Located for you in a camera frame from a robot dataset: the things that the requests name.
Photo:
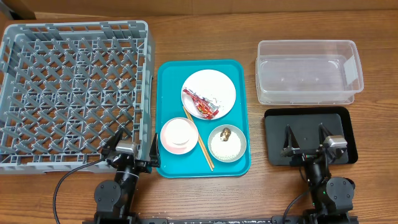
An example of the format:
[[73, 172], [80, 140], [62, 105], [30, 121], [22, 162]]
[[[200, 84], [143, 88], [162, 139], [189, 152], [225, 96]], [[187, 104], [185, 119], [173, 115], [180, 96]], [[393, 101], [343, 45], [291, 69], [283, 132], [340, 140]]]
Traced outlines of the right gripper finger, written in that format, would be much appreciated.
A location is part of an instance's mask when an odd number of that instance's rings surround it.
[[331, 146], [330, 136], [332, 133], [324, 126], [323, 123], [318, 125], [319, 141], [322, 146]]
[[284, 149], [299, 149], [300, 146], [294, 136], [294, 133], [289, 125], [285, 127], [285, 141]]

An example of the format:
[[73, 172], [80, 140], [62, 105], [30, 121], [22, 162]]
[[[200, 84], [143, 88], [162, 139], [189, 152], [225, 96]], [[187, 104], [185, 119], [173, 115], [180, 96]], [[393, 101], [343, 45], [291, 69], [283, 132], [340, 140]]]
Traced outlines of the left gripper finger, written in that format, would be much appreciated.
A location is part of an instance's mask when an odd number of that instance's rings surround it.
[[120, 129], [118, 129], [118, 131], [116, 132], [116, 134], [114, 136], [112, 136], [109, 140], [106, 141], [105, 145], [102, 147], [102, 150], [101, 150], [102, 156], [108, 156], [112, 152], [116, 151], [116, 146], [118, 145], [118, 142], [120, 140], [122, 140], [123, 133], [124, 133], [124, 129], [120, 128]]
[[150, 162], [149, 162], [150, 166], [159, 168], [160, 167], [160, 154], [159, 154], [157, 133], [154, 134], [152, 145], [150, 147], [149, 157], [150, 157]]

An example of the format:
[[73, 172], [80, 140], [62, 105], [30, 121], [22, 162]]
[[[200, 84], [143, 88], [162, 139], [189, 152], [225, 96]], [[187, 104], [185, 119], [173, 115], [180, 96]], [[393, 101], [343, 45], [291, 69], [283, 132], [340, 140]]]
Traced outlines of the grey bowl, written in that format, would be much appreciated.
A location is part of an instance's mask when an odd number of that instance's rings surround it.
[[[239, 136], [239, 138], [241, 140], [241, 150], [240, 150], [239, 154], [234, 159], [222, 161], [214, 156], [213, 151], [211, 150], [210, 144], [211, 144], [211, 140], [214, 138], [216, 133], [219, 131], [222, 132], [222, 130], [224, 128], [229, 128], [231, 130], [231, 132], [235, 132]], [[237, 128], [233, 125], [230, 125], [230, 124], [224, 124], [224, 125], [216, 127], [214, 130], [212, 130], [212, 132], [210, 133], [210, 135], [208, 137], [208, 148], [209, 148], [211, 155], [215, 159], [217, 159], [218, 161], [221, 161], [221, 162], [235, 162], [235, 161], [239, 160], [245, 153], [246, 147], [247, 147], [247, 142], [246, 142], [246, 137], [245, 137], [244, 133], [239, 128]]]

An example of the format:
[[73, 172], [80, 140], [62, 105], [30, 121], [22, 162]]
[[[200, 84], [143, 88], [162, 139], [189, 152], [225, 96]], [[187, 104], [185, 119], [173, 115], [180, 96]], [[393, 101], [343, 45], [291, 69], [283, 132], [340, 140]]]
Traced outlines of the brown food piece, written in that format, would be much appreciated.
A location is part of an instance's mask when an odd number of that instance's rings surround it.
[[231, 130], [229, 128], [224, 128], [220, 133], [220, 139], [222, 141], [228, 141], [230, 135], [231, 135]]

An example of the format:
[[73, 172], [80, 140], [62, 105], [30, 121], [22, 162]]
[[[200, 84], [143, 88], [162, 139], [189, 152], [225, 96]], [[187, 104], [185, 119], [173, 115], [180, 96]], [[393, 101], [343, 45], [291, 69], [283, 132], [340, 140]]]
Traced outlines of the red snack wrapper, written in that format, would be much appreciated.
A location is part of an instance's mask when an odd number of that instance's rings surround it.
[[192, 99], [196, 109], [205, 119], [213, 119], [219, 113], [219, 106], [216, 106], [207, 98], [188, 88], [184, 88], [182, 91]]

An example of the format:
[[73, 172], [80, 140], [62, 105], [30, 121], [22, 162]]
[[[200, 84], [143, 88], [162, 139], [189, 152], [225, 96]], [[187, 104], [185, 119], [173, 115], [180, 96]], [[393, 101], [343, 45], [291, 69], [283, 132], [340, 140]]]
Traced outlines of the white cup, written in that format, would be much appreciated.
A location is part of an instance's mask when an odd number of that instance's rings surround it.
[[178, 146], [186, 144], [191, 135], [190, 124], [182, 118], [172, 119], [165, 126], [165, 139], [170, 144]]

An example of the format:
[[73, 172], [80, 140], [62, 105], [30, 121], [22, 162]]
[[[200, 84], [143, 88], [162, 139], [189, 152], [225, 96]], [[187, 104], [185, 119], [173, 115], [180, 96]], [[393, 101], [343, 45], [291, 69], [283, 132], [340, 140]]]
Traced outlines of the white rice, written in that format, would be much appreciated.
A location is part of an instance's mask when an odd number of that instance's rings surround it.
[[226, 135], [219, 131], [210, 144], [214, 156], [222, 161], [234, 159], [241, 150], [241, 140], [235, 132], [231, 132], [228, 139], [225, 139]]

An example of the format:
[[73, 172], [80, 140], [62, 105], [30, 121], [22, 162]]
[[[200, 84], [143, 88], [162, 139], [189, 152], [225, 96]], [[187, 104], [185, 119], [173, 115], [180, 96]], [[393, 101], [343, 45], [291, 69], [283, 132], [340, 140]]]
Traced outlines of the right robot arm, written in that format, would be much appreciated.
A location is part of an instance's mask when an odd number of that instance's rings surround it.
[[292, 206], [306, 195], [312, 198], [313, 208], [303, 212], [299, 223], [354, 223], [348, 212], [353, 209], [355, 184], [351, 179], [333, 177], [329, 164], [347, 150], [348, 142], [342, 135], [332, 134], [323, 124], [318, 125], [320, 143], [315, 149], [301, 149], [289, 125], [281, 156], [289, 157], [291, 166], [303, 169], [308, 190], [296, 197], [285, 209], [285, 222]]

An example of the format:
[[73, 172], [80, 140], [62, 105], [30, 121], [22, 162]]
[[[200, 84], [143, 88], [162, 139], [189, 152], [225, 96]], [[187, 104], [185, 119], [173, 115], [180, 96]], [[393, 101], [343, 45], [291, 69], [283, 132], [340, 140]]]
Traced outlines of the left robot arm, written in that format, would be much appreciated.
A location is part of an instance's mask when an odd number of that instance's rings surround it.
[[103, 146], [102, 155], [116, 169], [113, 180], [105, 180], [95, 188], [95, 223], [142, 223], [131, 205], [137, 189], [139, 175], [150, 174], [160, 167], [158, 137], [154, 136], [146, 151], [131, 141], [123, 140], [124, 129], [119, 129]]

